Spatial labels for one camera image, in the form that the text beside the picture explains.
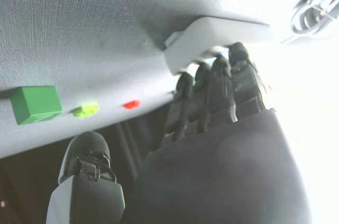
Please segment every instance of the robotic hand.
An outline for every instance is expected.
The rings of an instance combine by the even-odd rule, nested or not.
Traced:
[[[201,63],[193,81],[181,75],[162,146],[146,157],[125,210],[107,145],[88,133],[68,147],[47,224],[310,223],[297,167],[244,46],[231,45],[229,60]]]

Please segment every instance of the small red block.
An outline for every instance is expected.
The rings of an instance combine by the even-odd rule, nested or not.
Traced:
[[[131,101],[123,105],[125,109],[135,109],[136,107],[140,106],[140,101]]]

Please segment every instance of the green cube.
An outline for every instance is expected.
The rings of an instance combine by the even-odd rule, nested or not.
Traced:
[[[50,120],[63,111],[53,86],[21,87],[11,102],[18,125]]]

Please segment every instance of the white cable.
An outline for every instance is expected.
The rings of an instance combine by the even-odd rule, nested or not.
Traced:
[[[314,35],[324,30],[339,16],[339,0],[307,0],[297,7],[292,17],[293,39]]]

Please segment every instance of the green object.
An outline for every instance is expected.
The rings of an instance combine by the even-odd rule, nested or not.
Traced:
[[[63,111],[53,86],[21,87],[11,102],[18,125],[50,120]]]
[[[92,103],[88,105],[82,105],[77,109],[73,110],[73,115],[80,119],[84,117],[91,117],[92,115],[96,114],[99,110],[100,106],[97,103]]]

